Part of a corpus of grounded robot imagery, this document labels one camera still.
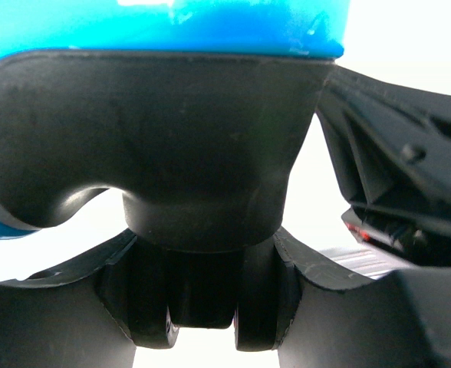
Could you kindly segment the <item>blue hard-shell suitcase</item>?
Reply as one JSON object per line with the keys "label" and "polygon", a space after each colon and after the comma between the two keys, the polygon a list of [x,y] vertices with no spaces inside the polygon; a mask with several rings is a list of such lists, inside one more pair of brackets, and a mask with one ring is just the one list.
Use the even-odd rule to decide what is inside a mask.
{"label": "blue hard-shell suitcase", "polygon": [[235,325],[271,348],[273,235],[346,1],[0,1],[0,240],[61,225],[108,189],[131,244],[133,341]]}

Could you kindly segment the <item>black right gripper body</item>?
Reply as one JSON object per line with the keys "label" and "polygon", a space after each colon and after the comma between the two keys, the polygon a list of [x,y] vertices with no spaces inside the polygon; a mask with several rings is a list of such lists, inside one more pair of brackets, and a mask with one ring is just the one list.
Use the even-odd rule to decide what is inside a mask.
{"label": "black right gripper body", "polygon": [[316,112],[363,237],[416,265],[451,267],[451,96],[336,67]]}

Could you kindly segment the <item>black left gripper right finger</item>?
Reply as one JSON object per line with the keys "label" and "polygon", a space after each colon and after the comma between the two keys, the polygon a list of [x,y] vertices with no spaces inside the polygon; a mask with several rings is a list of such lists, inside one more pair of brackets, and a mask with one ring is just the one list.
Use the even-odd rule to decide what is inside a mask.
{"label": "black left gripper right finger", "polygon": [[298,304],[278,349],[283,367],[451,367],[451,268],[373,280],[284,229],[275,233]]}

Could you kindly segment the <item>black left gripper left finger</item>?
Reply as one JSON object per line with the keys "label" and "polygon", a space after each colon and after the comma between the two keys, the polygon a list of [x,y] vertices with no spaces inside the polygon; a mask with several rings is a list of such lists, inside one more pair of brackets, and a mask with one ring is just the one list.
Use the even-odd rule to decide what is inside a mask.
{"label": "black left gripper left finger", "polygon": [[136,241],[125,230],[29,278],[0,282],[0,367],[131,367],[125,276]]}

